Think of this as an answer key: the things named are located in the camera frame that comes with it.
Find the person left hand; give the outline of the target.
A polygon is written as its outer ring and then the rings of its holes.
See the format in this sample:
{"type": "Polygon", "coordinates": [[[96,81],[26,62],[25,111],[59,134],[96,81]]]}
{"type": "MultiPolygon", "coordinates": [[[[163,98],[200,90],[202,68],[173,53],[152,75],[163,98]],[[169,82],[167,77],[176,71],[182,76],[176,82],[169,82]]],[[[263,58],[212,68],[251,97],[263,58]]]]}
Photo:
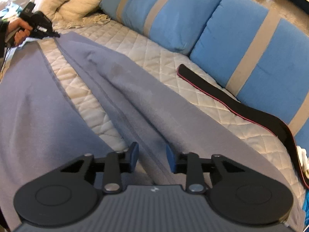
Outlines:
{"type": "Polygon", "coordinates": [[[17,18],[9,22],[5,38],[14,33],[13,46],[17,47],[30,36],[31,31],[32,27],[26,21],[21,18],[17,18]]]}

